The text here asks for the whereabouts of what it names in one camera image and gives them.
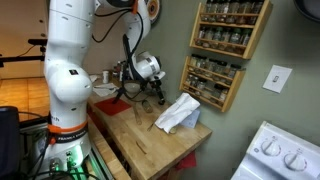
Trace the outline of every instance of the switch plate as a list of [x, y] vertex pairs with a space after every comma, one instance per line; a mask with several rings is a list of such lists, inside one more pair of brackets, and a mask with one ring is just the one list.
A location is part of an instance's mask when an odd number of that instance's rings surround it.
[[263, 88], [280, 93], [292, 69], [273, 65]]

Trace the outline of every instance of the spice jar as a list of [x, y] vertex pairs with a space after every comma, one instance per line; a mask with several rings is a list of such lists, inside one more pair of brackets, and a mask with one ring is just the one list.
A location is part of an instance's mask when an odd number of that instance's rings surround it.
[[201, 26], [199, 29], [199, 34], [198, 34], [198, 38], [202, 39], [204, 38], [204, 35], [206, 34], [206, 27]]
[[[230, 30], [231, 30], [231, 28], [225, 28], [225, 30], [223, 31], [223, 33], [221, 35], [222, 42], [229, 42], [230, 36], [231, 36]], [[218, 46], [218, 49], [225, 50], [226, 47], [227, 47], [226, 44], [220, 43]]]
[[207, 57], [201, 56], [201, 59], [202, 59], [202, 61], [201, 61], [201, 63], [200, 63], [200, 68], [205, 69]]
[[[238, 13], [239, 14], [246, 14], [251, 12], [252, 2], [251, 0], [244, 0], [240, 3]], [[247, 23], [247, 17], [246, 16], [238, 16], [236, 20], [236, 24], [246, 24]]]
[[220, 85], [220, 84], [214, 85], [214, 90], [213, 90], [212, 96], [214, 96], [216, 98], [220, 98], [222, 89], [223, 89], [222, 85]]
[[248, 42], [249, 42], [250, 36], [251, 36], [251, 32], [252, 32], [251, 29], [244, 29], [243, 34], [240, 38], [241, 45], [244, 45], [244, 46], [248, 45]]
[[223, 71], [224, 71], [224, 69], [225, 69], [225, 67], [227, 66], [227, 62], [224, 62], [224, 61], [218, 61], [217, 62], [217, 66], [216, 66], [216, 68], [215, 68], [215, 72], [216, 73], [219, 73], [219, 74], [222, 74], [223, 73]]
[[[263, 2], [264, 2], [264, 0], [256, 0], [256, 1], [254, 2], [254, 4], [253, 4], [253, 8], [252, 8], [252, 10], [251, 10], [251, 13], [253, 13], [253, 14], [259, 14], [259, 13], [260, 13], [260, 10], [261, 10], [261, 8], [262, 8], [262, 6], [263, 6]], [[257, 16], [252, 16], [252, 17], [250, 17], [249, 20], [248, 20], [248, 24], [254, 25], [254, 24], [256, 23], [257, 19], [258, 19]]]
[[[217, 27], [215, 33], [213, 34], [212, 40], [220, 41], [220, 40], [221, 40], [221, 36], [222, 36], [222, 31], [223, 31], [223, 28], [222, 28], [222, 27]], [[211, 48], [217, 49], [219, 43], [217, 43], [217, 42], [211, 42], [210, 45], [211, 45]]]
[[[210, 13], [217, 13], [218, 11], [218, 0], [213, 0], [212, 1], [212, 4], [211, 4], [211, 11]], [[216, 22], [217, 21], [217, 16], [216, 15], [213, 15], [213, 16], [210, 16], [209, 17], [209, 22]]]
[[194, 92], [194, 89], [192, 87], [197, 87], [198, 80], [199, 80], [199, 78], [197, 76], [193, 76], [193, 78], [191, 79], [191, 82], [190, 82], [191, 87], [189, 88], [189, 91]]
[[202, 91], [202, 96], [203, 96], [204, 98], [206, 98], [206, 99], [210, 99], [210, 97], [211, 97], [211, 92], [210, 92], [209, 90], [207, 90], [207, 89], [204, 89], [204, 90]]
[[241, 69], [241, 66], [240, 65], [237, 65], [237, 64], [231, 64], [230, 65], [230, 72], [228, 74], [228, 77], [229, 78], [234, 78], [234, 76], [236, 75], [236, 72]]
[[200, 39], [203, 39], [205, 34], [206, 34], [206, 27], [201, 26], [198, 33], [198, 39], [196, 39], [196, 42], [195, 42], [197, 46], [202, 45], [202, 41]]
[[231, 68], [231, 65], [227, 65], [225, 68], [224, 68], [224, 71], [222, 72], [222, 74], [224, 76], [228, 76], [229, 72], [230, 72], [230, 68]]
[[[231, 0], [228, 13], [237, 13], [239, 9], [240, 3], [239, 0]], [[226, 19], [227, 24], [233, 24], [236, 21], [236, 16], [228, 16]]]
[[207, 0], [206, 13], [211, 13], [212, 4], [213, 4], [213, 0]]
[[[228, 13], [229, 10], [230, 0], [221, 0], [218, 7], [218, 13]], [[219, 15], [217, 16], [218, 22], [225, 22], [227, 16], [226, 15]]]
[[196, 91], [195, 94], [200, 96], [201, 91], [206, 87], [207, 80], [200, 78], [197, 84], [197, 89], [200, 91]]
[[212, 40], [212, 37], [213, 37], [213, 29], [212, 28], [208, 28], [206, 30], [204, 38], [207, 39], [207, 40]]
[[209, 59], [209, 61], [207, 62], [206, 64], [206, 70], [210, 71], [210, 72], [205, 72], [204, 75], [207, 76], [207, 77], [212, 77], [212, 71], [215, 67], [215, 62], [213, 59]]
[[196, 54], [191, 54], [191, 59], [189, 63], [189, 71], [193, 72], [194, 71], [194, 66], [197, 66], [197, 61], [198, 61], [198, 55]]
[[233, 33], [232, 33], [232, 35], [230, 37], [229, 42], [230, 43], [234, 43], [234, 44], [239, 44], [240, 38], [241, 38], [240, 33], [241, 33], [241, 29], [240, 28], [235, 28], [233, 30]]
[[228, 89], [223, 89], [221, 91], [220, 96], [219, 96], [219, 100], [224, 102], [226, 100], [226, 98], [227, 98], [227, 94], [228, 94]]
[[202, 63], [202, 58], [201, 56], [198, 56], [198, 59], [197, 59], [197, 63], [196, 63], [196, 68], [194, 68], [194, 72], [199, 74], [201, 73], [201, 70], [199, 69], [201, 67], [201, 63]]
[[193, 76], [192, 76], [191, 74], [189, 74], [188, 77], [187, 77], [187, 79], [186, 79], [186, 81], [184, 82], [184, 84], [185, 84], [184, 88], [185, 88], [185, 89], [188, 89], [188, 88], [189, 88], [189, 86], [190, 86], [190, 84], [191, 84], [192, 78], [193, 78]]

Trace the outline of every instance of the robot label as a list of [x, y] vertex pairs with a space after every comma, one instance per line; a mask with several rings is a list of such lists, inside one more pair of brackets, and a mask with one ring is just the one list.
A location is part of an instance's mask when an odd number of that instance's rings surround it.
[[78, 75], [79, 74], [78, 71], [75, 69], [70, 69], [69, 72], [71, 75]]
[[51, 115], [51, 119], [54, 120], [54, 121], [58, 121], [58, 122], [60, 121], [59, 118], [54, 117], [54, 116], [52, 116], [52, 115]]

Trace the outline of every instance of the wooden shelf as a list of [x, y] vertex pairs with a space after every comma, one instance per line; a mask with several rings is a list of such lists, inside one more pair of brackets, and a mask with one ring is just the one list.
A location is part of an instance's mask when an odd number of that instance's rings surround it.
[[[192, 67], [194, 69], [200, 69], [201, 71], [211, 73], [213, 76], [218, 76], [219, 78], [224, 78], [226, 80], [229, 80], [229, 81], [231, 81], [231, 85], [227, 85], [227, 84], [222, 83], [220, 81], [215, 81], [212, 78], [204, 76], [202, 74], [197, 74], [195, 72], [189, 71], [189, 67]], [[188, 74], [192, 74], [192, 75], [197, 76], [199, 78], [203, 78], [203, 79], [206, 79], [208, 81], [214, 82], [216, 84], [220, 84], [220, 85], [224, 86], [225, 88], [227, 88], [229, 91], [228, 91], [228, 94], [227, 94], [227, 97], [226, 97], [225, 101], [221, 101], [219, 98], [216, 98], [216, 97], [210, 95], [210, 99], [216, 100], [219, 103], [219, 104], [217, 104], [217, 103], [214, 103], [214, 102], [210, 101], [209, 99], [207, 99], [207, 98], [205, 98], [205, 97], [203, 97], [201, 95], [200, 96], [196, 95], [194, 92], [190, 91], [189, 89], [191, 88], [194, 91], [199, 91], [200, 93], [203, 93], [203, 91], [199, 90], [198, 88], [185, 84], [185, 81], [187, 79]], [[203, 69], [203, 68], [198, 68], [198, 67], [195, 67], [195, 66], [191, 66], [190, 65], [190, 57], [187, 56], [186, 60], [185, 60], [184, 68], [183, 68], [183, 71], [182, 71], [182, 77], [181, 77], [179, 89], [181, 91], [185, 91], [185, 92], [189, 93], [190, 95], [196, 97], [197, 99], [200, 99], [201, 101], [209, 103], [210, 105], [218, 108], [221, 112], [226, 112], [226, 111], [228, 111], [230, 109], [230, 107], [232, 105], [232, 102], [233, 102], [233, 100], [234, 100], [234, 98], [236, 96], [236, 93], [237, 93], [237, 91], [238, 91], [238, 89], [240, 87], [240, 84], [242, 82], [244, 74], [245, 74], [245, 70], [244, 69], [243, 70], [239, 70], [239, 71], [236, 72], [234, 78], [229, 78], [227, 76], [224, 76], [224, 75], [221, 75], [221, 74], [218, 74], [218, 73], [215, 73], [215, 72], [211, 72], [211, 71], [208, 71], [208, 70]]]
[[[198, 7], [198, 13], [196, 15], [195, 23], [193, 26], [192, 36], [191, 36], [191, 40], [190, 40], [190, 47], [198, 48], [198, 49], [202, 49], [202, 50], [206, 50], [206, 51], [211, 51], [211, 52], [216, 52], [216, 53], [221, 53], [221, 54], [225, 54], [225, 55], [229, 55], [229, 56], [240, 57], [242, 59], [251, 59], [253, 56], [253, 53], [258, 45], [259, 39], [262, 35], [262, 32], [267, 24], [267, 20], [271, 14], [272, 6], [273, 5], [271, 4], [270, 0], [265, 0], [259, 14], [203, 13], [205, 6], [200, 3], [199, 7]], [[257, 18], [255, 25], [248, 25], [248, 24], [237, 25], [237, 24], [202, 21], [201, 16], [205, 16], [205, 15], [207, 15], [207, 16], [210, 16], [210, 15], [227, 15], [227, 16], [229, 15], [230, 16], [231, 15], [231, 16], [248, 16], [248, 17], [258, 17], [258, 18]], [[222, 44], [226, 44], [226, 45], [230, 45], [230, 46], [232, 45], [232, 46], [244, 49], [243, 54], [237, 54], [237, 53], [223, 51], [223, 50], [219, 50], [219, 49], [204, 48], [202, 46], [196, 45], [195, 39], [198, 38], [199, 29], [201, 26], [246, 28], [246, 29], [252, 29], [252, 32], [251, 32], [251, 37], [250, 37], [250, 40], [249, 40], [247, 46], [235, 45], [232, 43], [225, 43], [225, 42], [218, 41], [218, 43], [222, 43]], [[199, 39], [199, 40], [206, 41], [206, 42], [214, 42], [214, 41], [206, 40], [206, 39]]]
[[200, 25], [207, 25], [207, 26], [224, 26], [224, 27], [235, 27], [235, 28], [250, 28], [253, 29], [254, 25], [248, 25], [248, 24], [226, 24], [226, 23], [219, 23], [219, 22], [199, 22]]
[[259, 16], [259, 14], [253, 14], [253, 13], [245, 13], [245, 14], [241, 14], [241, 13], [200, 13], [201, 15], [227, 15], [227, 16], [249, 16], [249, 17], [257, 17]]
[[243, 58], [243, 55], [241, 55], [241, 54], [228, 52], [228, 51], [222, 51], [222, 50], [219, 50], [219, 49], [205, 48], [205, 47], [202, 47], [202, 46], [197, 46], [195, 44], [192, 44], [191, 47], [202, 49], [202, 50], [206, 50], [206, 51], [212, 51], [212, 52], [217, 52], [217, 53], [221, 53], [221, 54], [226, 54], [226, 55], [230, 55], [230, 56]]

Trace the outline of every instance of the stovetop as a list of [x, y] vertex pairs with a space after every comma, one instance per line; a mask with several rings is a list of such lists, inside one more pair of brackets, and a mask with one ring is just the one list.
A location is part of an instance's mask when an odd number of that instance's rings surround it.
[[256, 179], [319, 180], [320, 147], [263, 122], [234, 177], [249, 172]]

